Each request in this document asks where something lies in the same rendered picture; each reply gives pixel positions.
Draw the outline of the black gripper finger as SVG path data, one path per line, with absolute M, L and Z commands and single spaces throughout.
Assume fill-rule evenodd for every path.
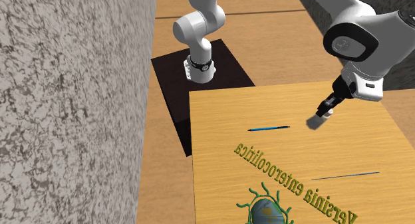
M 334 92 L 332 92 L 325 100 L 319 104 L 317 107 L 316 115 L 318 117 L 322 117 L 339 103 L 341 103 L 341 97 L 336 96 Z

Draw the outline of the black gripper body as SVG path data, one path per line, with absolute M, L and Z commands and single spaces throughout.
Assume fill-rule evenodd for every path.
M 332 84 L 333 93 L 336 98 L 352 99 L 354 94 L 354 82 L 347 84 L 343 77 L 339 75 Z

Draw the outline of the wooden table with green print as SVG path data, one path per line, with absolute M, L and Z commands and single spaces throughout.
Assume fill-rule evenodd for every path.
M 190 93 L 196 224 L 246 224 L 278 197 L 293 224 L 415 224 L 415 149 L 379 102 L 346 100 L 306 121 L 330 82 Z M 248 132 L 251 128 L 290 126 Z M 311 181 L 313 178 L 378 174 Z

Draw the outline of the blue pen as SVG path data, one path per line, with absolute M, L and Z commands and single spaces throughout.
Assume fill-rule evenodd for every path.
M 287 129 L 290 126 L 274 126 L 274 127 L 264 127 L 264 128 L 251 128 L 248 129 L 248 132 L 256 132 L 256 131 L 265 131 L 265 130 L 278 130 L 278 129 Z

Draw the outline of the thin dark pencil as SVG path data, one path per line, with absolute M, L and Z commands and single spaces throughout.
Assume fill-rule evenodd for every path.
M 311 181 L 318 181 L 323 179 L 334 179 L 334 178 L 341 178 L 341 177 L 354 177 L 354 176 L 361 176 L 361 175 L 372 175 L 372 174 L 378 174 L 380 171 L 370 171 L 370 172 L 363 172 L 363 173 L 352 173 L 352 174 L 346 174 L 346 175 L 334 175 L 329 177 L 319 177 L 319 178 L 313 178 Z

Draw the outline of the dark robot stand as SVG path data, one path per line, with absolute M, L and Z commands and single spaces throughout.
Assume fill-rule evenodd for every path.
M 186 78 L 184 60 L 190 54 L 189 49 L 151 60 L 166 106 L 186 156 L 192 154 L 189 92 L 254 85 L 221 39 L 212 41 L 211 45 L 216 72 L 212 80 L 205 84 L 198 84 Z

